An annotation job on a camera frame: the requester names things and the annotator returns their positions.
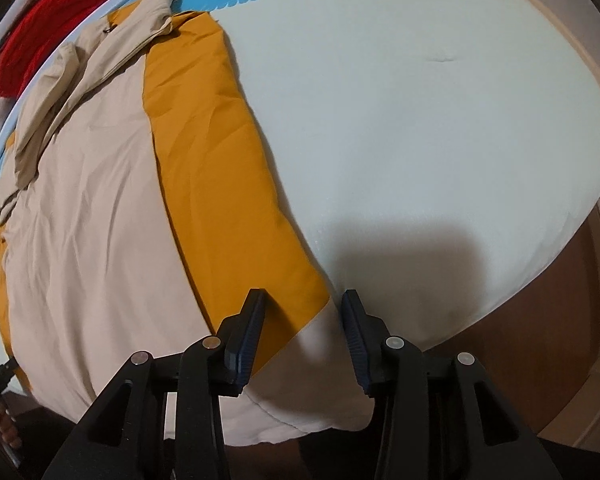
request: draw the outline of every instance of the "wooden floor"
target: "wooden floor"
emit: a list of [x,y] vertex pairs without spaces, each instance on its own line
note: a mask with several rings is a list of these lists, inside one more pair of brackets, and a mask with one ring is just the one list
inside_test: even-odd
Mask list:
[[431,352],[473,353],[538,432],[583,385],[599,346],[600,286],[587,221],[532,283]]

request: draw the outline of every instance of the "mattress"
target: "mattress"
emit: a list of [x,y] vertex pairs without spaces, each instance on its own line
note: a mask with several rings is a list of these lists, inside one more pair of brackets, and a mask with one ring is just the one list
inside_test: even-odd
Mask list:
[[174,4],[226,31],[332,296],[356,288],[422,349],[534,279],[600,196],[600,40],[538,0]]

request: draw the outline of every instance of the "human hand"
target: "human hand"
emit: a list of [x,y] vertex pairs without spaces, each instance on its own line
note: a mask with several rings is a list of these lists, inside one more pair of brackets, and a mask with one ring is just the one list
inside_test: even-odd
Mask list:
[[9,444],[13,449],[20,449],[22,446],[22,440],[18,436],[18,428],[16,428],[11,415],[7,413],[3,405],[0,405],[0,436],[4,443]]

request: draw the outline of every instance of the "round metal pin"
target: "round metal pin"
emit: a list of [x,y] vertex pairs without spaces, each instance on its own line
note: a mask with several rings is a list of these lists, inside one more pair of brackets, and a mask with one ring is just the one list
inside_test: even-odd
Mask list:
[[131,356],[131,362],[135,365],[143,365],[149,360],[149,354],[147,352],[136,352]]
[[395,350],[399,350],[400,348],[402,348],[404,346],[404,341],[401,337],[392,335],[391,337],[388,337],[386,339],[386,341],[384,342],[389,348],[393,348]]
[[218,348],[220,346],[220,343],[222,341],[220,341],[219,337],[216,337],[214,335],[210,335],[209,337],[205,337],[202,340],[202,346],[205,348],[209,348],[210,350],[214,349],[214,348]]
[[460,364],[471,366],[475,363],[475,357],[469,354],[469,352],[460,352],[458,354],[458,361]]

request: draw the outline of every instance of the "red fabric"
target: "red fabric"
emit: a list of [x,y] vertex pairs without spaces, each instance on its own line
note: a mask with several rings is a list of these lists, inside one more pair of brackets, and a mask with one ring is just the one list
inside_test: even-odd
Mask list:
[[0,96],[18,97],[45,59],[107,0],[40,0],[16,26],[0,53]]

